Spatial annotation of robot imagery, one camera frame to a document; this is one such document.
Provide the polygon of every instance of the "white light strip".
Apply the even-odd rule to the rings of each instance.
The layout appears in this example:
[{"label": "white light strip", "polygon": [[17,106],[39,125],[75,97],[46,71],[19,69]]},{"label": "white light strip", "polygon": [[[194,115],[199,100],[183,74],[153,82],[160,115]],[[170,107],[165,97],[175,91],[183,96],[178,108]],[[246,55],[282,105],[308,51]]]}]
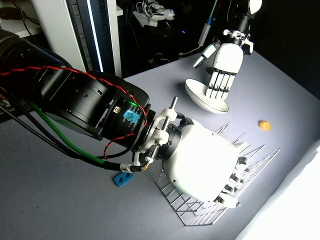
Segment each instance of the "white light strip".
[{"label": "white light strip", "polygon": [[92,28],[92,32],[93,32],[94,45],[95,45],[95,49],[96,49],[96,54],[98,55],[98,61],[99,61],[99,65],[100,65],[100,71],[103,72],[103,71],[104,71],[104,68],[102,67],[100,50],[99,50],[99,45],[98,45],[98,40],[97,40],[97,35],[96,35],[95,22],[94,22],[94,17],[93,17],[93,15],[92,15],[90,0],[86,0],[86,4],[88,5],[89,17],[90,17],[90,22],[91,22],[91,28]]}]

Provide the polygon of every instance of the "green wire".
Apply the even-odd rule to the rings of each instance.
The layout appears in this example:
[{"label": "green wire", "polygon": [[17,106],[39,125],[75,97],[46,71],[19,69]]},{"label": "green wire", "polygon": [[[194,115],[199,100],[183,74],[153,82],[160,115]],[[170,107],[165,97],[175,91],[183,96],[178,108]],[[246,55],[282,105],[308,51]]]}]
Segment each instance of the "green wire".
[{"label": "green wire", "polygon": [[213,8],[212,8],[212,10],[211,10],[211,13],[210,13],[210,17],[209,17],[209,18],[212,18],[212,15],[214,14],[216,5],[217,5],[217,0],[215,0],[215,2],[214,2],[214,5],[213,5]]},{"label": "green wire", "polygon": [[103,164],[105,162],[105,160],[97,158],[93,155],[91,155],[90,153],[87,153],[85,151],[83,151],[82,149],[78,148],[77,146],[75,146],[72,142],[69,141],[69,139],[60,131],[59,128],[56,127],[56,125],[54,125],[54,123],[44,114],[43,111],[41,111],[41,109],[39,107],[37,107],[34,103],[26,101],[30,107],[33,108],[33,110],[46,122],[46,124],[49,125],[50,128],[52,128],[52,130],[59,136],[59,138],[61,138],[61,140],[72,150],[74,150],[75,152],[77,152],[78,154],[91,159],[92,161],[98,163],[98,164]]}]

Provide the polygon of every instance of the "small orange ball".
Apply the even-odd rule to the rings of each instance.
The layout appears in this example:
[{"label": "small orange ball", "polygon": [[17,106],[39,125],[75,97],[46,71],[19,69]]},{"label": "small orange ball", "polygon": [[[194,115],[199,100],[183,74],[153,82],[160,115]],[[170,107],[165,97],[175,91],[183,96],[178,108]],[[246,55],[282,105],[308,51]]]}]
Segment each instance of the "small orange ball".
[{"label": "small orange ball", "polygon": [[267,121],[259,121],[258,125],[263,131],[269,131],[271,128],[270,123]]}]

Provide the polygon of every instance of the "blue label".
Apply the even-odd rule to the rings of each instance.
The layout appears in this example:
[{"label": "blue label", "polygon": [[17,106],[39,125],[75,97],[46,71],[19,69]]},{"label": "blue label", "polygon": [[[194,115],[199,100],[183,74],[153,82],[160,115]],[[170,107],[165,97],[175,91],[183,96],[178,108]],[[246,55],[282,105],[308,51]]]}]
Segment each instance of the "blue label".
[{"label": "blue label", "polygon": [[136,112],[131,111],[131,110],[127,110],[124,113],[123,117],[125,119],[127,119],[128,121],[133,122],[134,124],[136,124],[136,123],[138,123],[140,115],[138,113],[136,113]]}]

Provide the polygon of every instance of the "blue object with holes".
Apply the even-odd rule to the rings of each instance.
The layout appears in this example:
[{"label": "blue object with holes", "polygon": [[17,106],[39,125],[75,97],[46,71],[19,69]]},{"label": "blue object with holes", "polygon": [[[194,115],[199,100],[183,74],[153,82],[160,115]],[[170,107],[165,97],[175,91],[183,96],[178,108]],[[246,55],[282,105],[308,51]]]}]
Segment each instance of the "blue object with holes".
[{"label": "blue object with holes", "polygon": [[118,187],[122,187],[126,182],[132,179],[133,176],[132,173],[121,172],[113,178],[113,181]]}]

